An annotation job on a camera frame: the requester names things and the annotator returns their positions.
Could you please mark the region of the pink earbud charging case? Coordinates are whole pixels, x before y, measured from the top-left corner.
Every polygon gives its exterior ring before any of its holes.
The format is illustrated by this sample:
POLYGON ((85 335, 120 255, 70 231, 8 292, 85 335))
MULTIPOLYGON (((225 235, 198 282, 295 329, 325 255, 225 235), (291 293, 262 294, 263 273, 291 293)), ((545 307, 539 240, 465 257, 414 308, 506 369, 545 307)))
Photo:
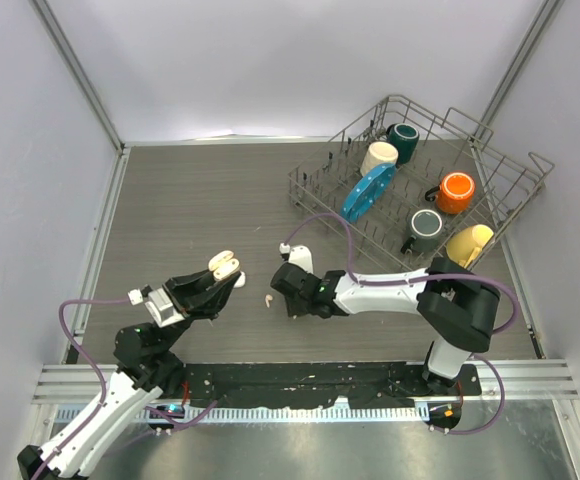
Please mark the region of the pink earbud charging case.
POLYGON ((240 261, 233 251, 224 250, 209 260, 208 270, 215 281, 223 281, 234 274, 240 274, 240 261))

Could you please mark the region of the white earbud charging case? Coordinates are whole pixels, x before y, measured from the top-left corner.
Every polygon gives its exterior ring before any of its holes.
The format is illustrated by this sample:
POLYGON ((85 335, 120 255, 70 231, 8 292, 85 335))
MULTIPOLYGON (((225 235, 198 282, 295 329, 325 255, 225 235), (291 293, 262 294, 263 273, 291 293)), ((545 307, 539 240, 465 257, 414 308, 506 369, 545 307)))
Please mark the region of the white earbud charging case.
POLYGON ((244 272, 241 272, 239 278, 234 284, 234 288, 235 289, 242 288, 245 286, 245 284, 246 284, 246 274, 244 272))

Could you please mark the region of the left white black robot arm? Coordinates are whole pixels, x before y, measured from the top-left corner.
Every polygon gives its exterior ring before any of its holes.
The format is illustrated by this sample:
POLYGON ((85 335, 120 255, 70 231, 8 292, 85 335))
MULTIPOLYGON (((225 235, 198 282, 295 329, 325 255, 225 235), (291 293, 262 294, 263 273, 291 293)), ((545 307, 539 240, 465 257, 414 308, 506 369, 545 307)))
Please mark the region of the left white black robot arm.
POLYGON ((168 279, 161 287, 134 289, 122 302, 143 305, 149 322, 125 327, 115 338, 117 367, 105 379, 96 362, 64 333, 95 371, 100 393, 59 434, 17 456, 24 479, 86 479, 135 416, 157 398, 170 399, 185 379, 171 347, 196 320, 214 320, 242 277, 236 260, 213 270, 168 279))

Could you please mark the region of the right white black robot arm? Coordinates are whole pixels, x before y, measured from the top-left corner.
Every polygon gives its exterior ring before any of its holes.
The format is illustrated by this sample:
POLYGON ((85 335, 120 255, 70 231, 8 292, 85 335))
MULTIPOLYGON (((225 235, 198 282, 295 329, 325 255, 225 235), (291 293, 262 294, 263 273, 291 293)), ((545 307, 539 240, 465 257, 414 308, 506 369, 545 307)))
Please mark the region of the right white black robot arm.
POLYGON ((438 334, 421 371, 423 386, 435 395, 456 385, 472 354, 489 350, 500 301, 496 288, 445 258, 401 274, 332 270, 323 277, 286 261, 273 275, 271 287, 284 296, 291 317, 327 319, 365 312, 420 316, 438 334))

